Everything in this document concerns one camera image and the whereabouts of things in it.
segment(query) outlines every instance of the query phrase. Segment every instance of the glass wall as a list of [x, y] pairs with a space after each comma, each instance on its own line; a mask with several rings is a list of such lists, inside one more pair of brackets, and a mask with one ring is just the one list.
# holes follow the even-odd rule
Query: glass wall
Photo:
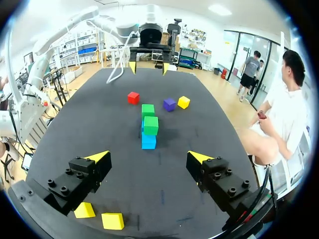
[[[263, 60], [266, 62], [268, 57], [268, 52], [270, 48], [270, 42], [268, 40], [259, 38], [254, 35], [241, 33], [240, 34], [240, 41], [239, 46], [237, 50], [237, 56], [235, 59], [234, 67], [231, 73], [231, 76], [229, 78], [229, 82], [234, 86], [236, 89], [239, 88], [240, 80], [242, 73], [239, 72], [239, 69], [242, 67], [242, 65], [245, 63], [246, 59], [249, 56], [254, 56], [254, 51], [259, 51], [261, 53], [260, 60]], [[247, 95], [246, 99], [248, 101], [251, 100], [251, 96]]]
[[269, 62], [267, 65], [267, 70], [265, 72], [265, 76], [263, 78], [263, 82], [261, 83], [260, 89], [256, 94], [252, 105], [258, 109], [260, 105], [264, 102], [268, 91], [270, 89], [271, 84], [275, 80], [275, 74], [277, 70], [278, 60], [280, 56], [280, 45], [272, 43]]

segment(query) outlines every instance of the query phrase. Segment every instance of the red fire extinguisher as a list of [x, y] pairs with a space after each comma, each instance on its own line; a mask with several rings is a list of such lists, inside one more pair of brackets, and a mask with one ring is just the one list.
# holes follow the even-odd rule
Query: red fire extinguisher
[[223, 72], [221, 73], [221, 78], [225, 79], [227, 74], [227, 70], [224, 68]]

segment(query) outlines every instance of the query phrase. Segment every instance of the chair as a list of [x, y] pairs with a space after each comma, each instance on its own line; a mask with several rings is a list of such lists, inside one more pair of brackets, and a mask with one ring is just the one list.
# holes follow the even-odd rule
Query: chair
[[10, 183], [9, 180], [6, 179], [6, 174], [7, 174], [7, 173], [8, 173], [8, 175], [9, 175], [9, 177], [10, 177], [12, 180], [14, 180], [14, 177], [11, 176], [11, 174], [10, 174], [10, 171], [9, 171], [9, 169], [8, 169], [8, 166], [9, 166], [9, 164], [10, 164], [12, 161], [15, 162], [15, 160], [14, 160], [13, 158], [11, 158], [11, 156], [10, 156], [10, 159], [9, 159], [9, 156], [10, 156], [10, 154], [7, 154], [7, 155], [6, 155], [4, 162], [3, 162], [2, 160], [0, 160], [1, 163], [3, 164], [3, 167], [4, 167], [4, 179], [5, 179], [5, 181], [6, 181], [7, 183]]

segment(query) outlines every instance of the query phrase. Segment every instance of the green cube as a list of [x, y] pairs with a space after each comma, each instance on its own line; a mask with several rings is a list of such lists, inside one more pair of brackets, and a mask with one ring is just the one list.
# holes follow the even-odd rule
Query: green cube
[[154, 105], [143, 104], [142, 105], [142, 120], [145, 116], [155, 116]]
[[144, 134], [157, 135], [159, 131], [159, 118], [154, 116], [145, 116], [144, 118]]

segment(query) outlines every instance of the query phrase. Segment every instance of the screen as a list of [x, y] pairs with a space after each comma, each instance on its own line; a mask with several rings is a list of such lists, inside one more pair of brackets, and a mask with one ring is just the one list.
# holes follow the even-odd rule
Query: screen
[[31, 159], [32, 159], [33, 155], [30, 154], [25, 154], [23, 157], [23, 162], [22, 162], [22, 169], [28, 171], [29, 167], [30, 167], [30, 163], [31, 163]]

